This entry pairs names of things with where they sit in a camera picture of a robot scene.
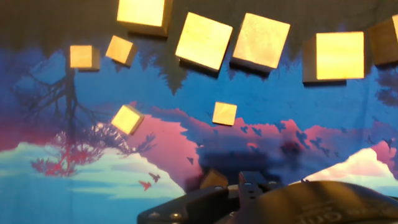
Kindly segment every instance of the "cube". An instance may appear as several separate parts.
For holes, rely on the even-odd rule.
[[[114,35],[106,51],[106,56],[130,67],[136,53],[137,47],[132,42]]]
[[[364,33],[316,34],[302,50],[303,82],[364,78]]]
[[[130,32],[167,37],[173,0],[119,0],[117,21]]]
[[[100,69],[100,50],[90,45],[70,46],[70,68],[81,70]]]
[[[189,12],[175,54],[212,72],[218,72],[224,59],[232,27]]]
[[[231,63],[260,72],[279,64],[290,24],[246,13]]]
[[[398,62],[398,15],[368,29],[375,65]]]
[[[210,169],[209,173],[203,179],[200,188],[205,189],[212,186],[228,186],[228,179],[217,170]]]
[[[133,134],[142,123],[144,115],[130,105],[123,105],[111,124],[126,134]]]
[[[213,113],[213,123],[229,126],[234,125],[237,108],[236,105],[216,102]]]

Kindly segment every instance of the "tilted cube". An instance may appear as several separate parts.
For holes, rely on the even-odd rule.
[[[233,28],[189,12],[175,54],[212,72],[218,72]]]
[[[130,105],[123,105],[112,120],[112,125],[126,134],[133,134],[144,120],[144,115]]]
[[[112,37],[106,51],[107,57],[127,66],[131,66],[136,54],[137,47],[132,42],[116,37],[115,35]]]
[[[173,0],[119,0],[118,18],[130,32],[167,37]]]
[[[216,102],[213,113],[213,123],[232,126],[235,123],[236,105]]]
[[[70,46],[70,68],[81,70],[99,70],[101,64],[100,50],[90,45]]]
[[[231,63],[271,72],[278,67],[289,29],[290,24],[246,13]]]
[[[364,78],[364,33],[316,34],[302,50],[303,82]]]
[[[375,65],[398,62],[398,15],[368,29]]]

